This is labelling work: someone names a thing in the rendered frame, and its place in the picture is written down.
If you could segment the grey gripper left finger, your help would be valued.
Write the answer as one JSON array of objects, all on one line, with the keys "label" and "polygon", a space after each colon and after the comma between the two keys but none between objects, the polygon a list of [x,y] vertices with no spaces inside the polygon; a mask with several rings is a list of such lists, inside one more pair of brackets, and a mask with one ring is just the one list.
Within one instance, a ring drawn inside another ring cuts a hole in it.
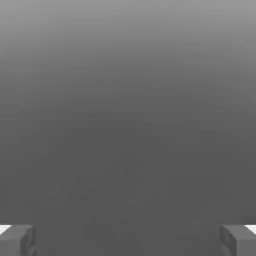
[{"label": "grey gripper left finger", "polygon": [[0,224],[0,256],[38,256],[36,226]]}]

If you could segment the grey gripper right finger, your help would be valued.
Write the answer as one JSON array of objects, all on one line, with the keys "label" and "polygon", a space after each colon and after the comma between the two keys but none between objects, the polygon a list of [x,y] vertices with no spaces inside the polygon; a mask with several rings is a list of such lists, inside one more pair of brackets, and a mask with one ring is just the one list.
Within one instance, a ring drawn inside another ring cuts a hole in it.
[{"label": "grey gripper right finger", "polygon": [[256,224],[221,225],[222,256],[256,256]]}]

